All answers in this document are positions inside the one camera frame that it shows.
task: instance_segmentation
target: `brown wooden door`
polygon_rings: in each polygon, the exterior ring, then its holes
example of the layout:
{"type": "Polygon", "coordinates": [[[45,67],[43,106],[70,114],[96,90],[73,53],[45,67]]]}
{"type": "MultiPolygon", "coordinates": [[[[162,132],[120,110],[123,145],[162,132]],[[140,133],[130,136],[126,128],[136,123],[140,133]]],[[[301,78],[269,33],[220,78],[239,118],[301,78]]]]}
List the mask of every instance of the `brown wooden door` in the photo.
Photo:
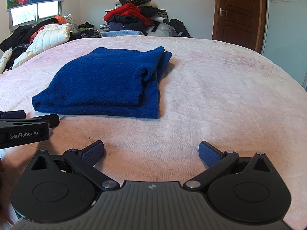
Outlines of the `brown wooden door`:
{"type": "Polygon", "coordinates": [[[267,0],[216,0],[212,39],[261,52],[267,0]]]}

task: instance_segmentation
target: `white quilted jacket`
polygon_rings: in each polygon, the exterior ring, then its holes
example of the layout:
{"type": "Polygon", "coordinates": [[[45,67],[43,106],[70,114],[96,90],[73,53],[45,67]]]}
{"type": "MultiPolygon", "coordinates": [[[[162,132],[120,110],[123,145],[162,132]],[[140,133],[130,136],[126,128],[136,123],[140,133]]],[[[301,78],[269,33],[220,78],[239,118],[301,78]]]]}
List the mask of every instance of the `white quilted jacket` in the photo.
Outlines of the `white quilted jacket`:
{"type": "Polygon", "coordinates": [[[72,25],[67,24],[48,24],[43,30],[38,31],[32,44],[28,47],[26,52],[22,53],[15,61],[13,69],[19,67],[34,56],[61,45],[69,40],[72,25]]]}

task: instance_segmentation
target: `door frame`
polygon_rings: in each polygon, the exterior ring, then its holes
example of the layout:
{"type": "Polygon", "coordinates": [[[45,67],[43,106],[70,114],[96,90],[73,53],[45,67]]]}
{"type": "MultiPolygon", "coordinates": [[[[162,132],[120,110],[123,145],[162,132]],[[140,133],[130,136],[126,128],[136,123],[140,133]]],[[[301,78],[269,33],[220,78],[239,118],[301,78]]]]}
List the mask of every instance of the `door frame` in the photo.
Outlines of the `door frame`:
{"type": "MultiPolygon", "coordinates": [[[[213,32],[212,32],[213,40],[216,40],[217,21],[219,19],[219,16],[220,16],[219,0],[215,0],[215,11],[214,11],[213,32]]],[[[259,21],[260,23],[258,25],[255,51],[261,53],[263,40],[264,40],[264,32],[266,28],[266,21],[267,21],[267,0],[260,0],[259,21]]]]}

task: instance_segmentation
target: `bed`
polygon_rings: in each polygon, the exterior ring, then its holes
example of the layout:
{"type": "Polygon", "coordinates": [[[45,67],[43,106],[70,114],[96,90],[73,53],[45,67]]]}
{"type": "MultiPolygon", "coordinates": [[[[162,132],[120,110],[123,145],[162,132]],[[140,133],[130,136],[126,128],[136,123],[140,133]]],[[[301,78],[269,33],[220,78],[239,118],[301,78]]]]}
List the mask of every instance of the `bed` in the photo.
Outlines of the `bed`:
{"type": "Polygon", "coordinates": [[[294,229],[307,226],[307,93],[260,54],[224,42],[145,36],[75,40],[35,56],[0,75],[0,108],[35,112],[31,98],[48,87],[67,62],[97,47],[173,53],[159,89],[160,119],[64,116],[50,140],[0,151],[2,225],[16,221],[10,191],[38,149],[62,154],[102,140],[98,170],[124,180],[180,181],[205,170],[198,145],[205,140],[241,156],[265,152],[292,195],[285,217],[294,229]]]}

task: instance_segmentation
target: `window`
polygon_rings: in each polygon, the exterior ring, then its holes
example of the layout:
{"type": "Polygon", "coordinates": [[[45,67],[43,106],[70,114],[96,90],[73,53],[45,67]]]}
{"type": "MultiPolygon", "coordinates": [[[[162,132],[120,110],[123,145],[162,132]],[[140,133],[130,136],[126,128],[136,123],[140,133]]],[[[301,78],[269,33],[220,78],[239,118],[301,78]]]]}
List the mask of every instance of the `window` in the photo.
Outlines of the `window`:
{"type": "Polygon", "coordinates": [[[10,30],[13,31],[22,25],[36,24],[60,14],[60,2],[58,1],[13,8],[10,10],[10,30]]]}

